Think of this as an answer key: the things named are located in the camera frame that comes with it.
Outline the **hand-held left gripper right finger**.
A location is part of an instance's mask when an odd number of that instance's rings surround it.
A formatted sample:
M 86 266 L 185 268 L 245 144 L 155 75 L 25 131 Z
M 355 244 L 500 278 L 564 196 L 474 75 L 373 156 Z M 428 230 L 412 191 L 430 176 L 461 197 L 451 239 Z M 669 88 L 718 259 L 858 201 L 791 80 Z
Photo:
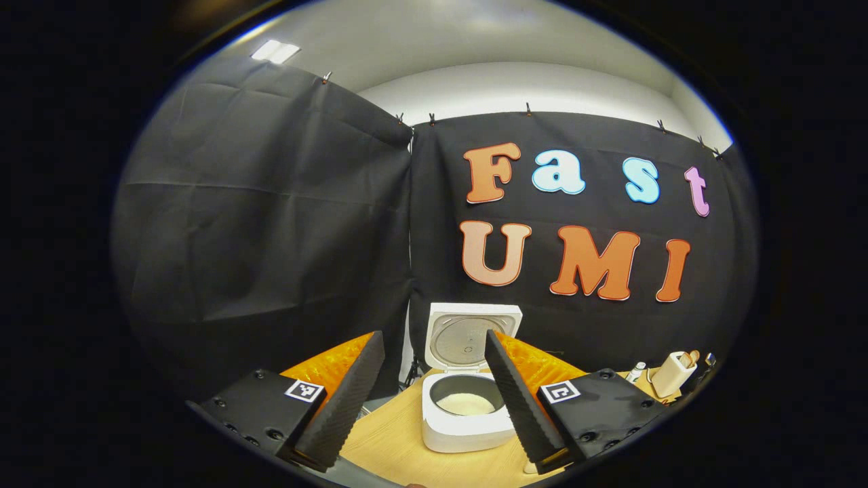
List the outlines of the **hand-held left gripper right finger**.
M 557 359 L 517 359 L 534 347 L 486 333 L 486 363 L 530 463 L 546 474 L 594 466 L 666 419 L 671 409 L 615 371 L 560 371 Z

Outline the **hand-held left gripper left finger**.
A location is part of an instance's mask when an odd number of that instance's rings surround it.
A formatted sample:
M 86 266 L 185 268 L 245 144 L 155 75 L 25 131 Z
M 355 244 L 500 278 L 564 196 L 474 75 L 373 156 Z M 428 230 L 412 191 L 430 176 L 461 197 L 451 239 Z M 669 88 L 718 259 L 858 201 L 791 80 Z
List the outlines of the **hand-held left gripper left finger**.
M 384 361 L 381 331 L 370 331 L 274 373 L 254 369 L 193 413 L 252 451 L 317 472 L 332 468 Z

